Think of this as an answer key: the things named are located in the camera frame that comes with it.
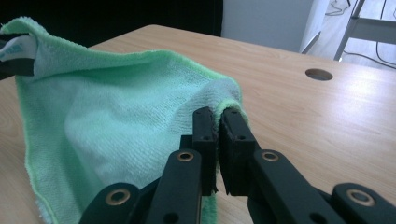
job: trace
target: black cable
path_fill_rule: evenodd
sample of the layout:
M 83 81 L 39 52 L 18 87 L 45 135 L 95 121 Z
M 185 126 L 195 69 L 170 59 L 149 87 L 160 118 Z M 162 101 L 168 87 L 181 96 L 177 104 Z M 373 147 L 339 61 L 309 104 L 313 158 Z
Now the black cable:
M 382 17 L 384 16 L 384 9 L 385 9 L 385 4 L 386 4 L 386 3 L 387 3 L 387 0 L 384 1 L 384 5 L 382 6 L 381 17 L 379 18 L 380 20 L 382 20 Z M 379 44 L 379 42 L 376 42 L 376 45 L 375 45 L 375 52 L 376 52 L 376 56 L 378 57 L 378 59 L 379 59 L 381 62 L 383 62 L 383 63 L 388 63 L 388 64 L 396 65 L 396 63 L 388 62 L 388 61 L 382 59 L 381 56 L 379 56 L 379 53 L 378 53 L 378 44 Z
M 386 3 L 387 3 L 387 0 L 384 0 L 384 5 L 382 6 L 381 17 L 380 17 L 381 20 L 382 20 L 382 17 L 383 17 L 383 15 L 384 15 L 384 9 L 385 9 L 385 4 L 386 4 Z M 375 62 L 375 63 L 379 63 L 379 64 L 381 64 L 381 65 L 384 65 L 384 66 L 386 66 L 386 67 L 389 67 L 389 68 L 392 68 L 392 69 L 396 69 L 396 67 L 391 66 L 391 65 L 396 65 L 396 63 L 390 63 L 390 62 L 388 62 L 388 61 L 385 61 L 385 60 L 383 60 L 383 59 L 379 56 L 379 53 L 378 53 L 378 42 L 376 42 L 375 52 L 376 52 L 376 56 L 378 57 L 378 59 L 379 59 L 380 61 L 377 61 L 377 60 L 375 60 L 375 59 L 373 59 L 373 58 L 370 58 L 370 57 L 368 57 L 368 56 L 365 56 L 365 55 L 362 55 L 362 54 L 359 54 L 359 53 L 352 53 L 352 52 L 347 52 L 347 51 L 344 50 L 344 53 L 345 53 L 345 54 L 360 56 L 360 57 L 363 57 L 363 58 L 365 58 L 365 59 L 371 60 L 371 61 L 373 61 L 373 62 Z
M 336 11 L 333 11 L 333 12 L 327 12 L 325 15 L 326 16 L 341 16 L 341 15 L 344 15 L 344 13 L 345 13 L 345 11 L 347 10 L 347 8 L 349 8 L 349 7 L 345 7 L 344 9 L 342 9 L 342 8 L 340 8 L 340 7 L 336 7 L 335 5 L 334 5 L 334 3 L 336 3 L 337 2 L 337 0 L 334 0 L 332 3 L 331 3 L 331 6 L 333 7 L 333 8 L 335 8 L 335 9 L 337 9 Z
M 367 56 L 362 55 L 362 54 L 359 54 L 359 53 L 351 53 L 351 52 L 347 52 L 347 51 L 345 51 L 345 50 L 344 50 L 344 53 L 345 53 L 345 54 L 349 54 L 349 55 L 360 56 L 360 57 L 363 57 L 363 58 L 365 58 L 365 59 L 371 60 L 371 61 L 373 61 L 373 62 L 375 62 L 375 63 L 379 63 L 379 64 L 381 64 L 381 65 L 384 65 L 384 66 L 386 66 L 386 67 L 389 67 L 389 68 L 392 68 L 392 69 L 396 69 L 396 67 L 390 66 L 390 65 L 385 64 L 385 63 L 381 63 L 380 61 L 377 61 L 377 60 L 375 60 L 375 59 L 372 59 L 372 58 L 370 58 L 370 57 L 367 57 Z

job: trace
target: towel fold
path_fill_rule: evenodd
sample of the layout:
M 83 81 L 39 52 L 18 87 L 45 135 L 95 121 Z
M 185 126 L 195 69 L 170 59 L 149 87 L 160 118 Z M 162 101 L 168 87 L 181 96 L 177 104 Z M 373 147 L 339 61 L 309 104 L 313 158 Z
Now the towel fold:
M 245 115 L 232 78 L 175 52 L 87 49 L 30 18 L 0 32 L 28 33 L 36 42 L 34 75 L 16 83 L 25 165 L 47 223 L 78 223 L 110 184 L 143 188 L 160 177 L 180 136 L 191 134 L 194 110 L 209 106 L 217 125 L 227 107 Z M 203 223 L 216 222 L 214 202 L 204 199 Z

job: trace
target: wooden table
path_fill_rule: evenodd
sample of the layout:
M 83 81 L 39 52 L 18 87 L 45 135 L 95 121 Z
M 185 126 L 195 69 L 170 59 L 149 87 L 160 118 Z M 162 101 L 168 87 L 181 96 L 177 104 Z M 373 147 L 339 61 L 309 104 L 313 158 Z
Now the wooden table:
M 396 73 L 151 25 L 94 49 L 170 49 L 241 85 L 262 148 L 282 152 L 315 187 L 353 182 L 396 204 Z M 305 74 L 319 68 L 333 79 Z M 23 165 L 13 78 L 0 82 L 0 223 L 41 223 Z M 246 199 L 226 196 L 219 223 L 251 223 Z

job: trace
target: white wall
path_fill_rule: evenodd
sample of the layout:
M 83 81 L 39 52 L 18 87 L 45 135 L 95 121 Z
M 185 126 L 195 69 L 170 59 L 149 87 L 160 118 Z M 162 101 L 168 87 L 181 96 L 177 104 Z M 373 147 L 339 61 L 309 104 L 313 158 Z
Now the white wall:
M 301 52 L 322 24 L 321 11 L 311 12 L 322 3 L 326 10 L 326 0 L 224 0 L 221 36 Z

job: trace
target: dark background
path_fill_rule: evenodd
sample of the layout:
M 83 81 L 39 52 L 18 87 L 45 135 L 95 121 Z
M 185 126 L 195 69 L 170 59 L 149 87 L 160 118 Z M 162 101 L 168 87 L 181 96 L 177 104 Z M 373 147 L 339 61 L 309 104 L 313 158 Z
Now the dark background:
M 222 0 L 2 1 L 0 23 L 20 16 L 89 47 L 149 24 L 220 36 Z

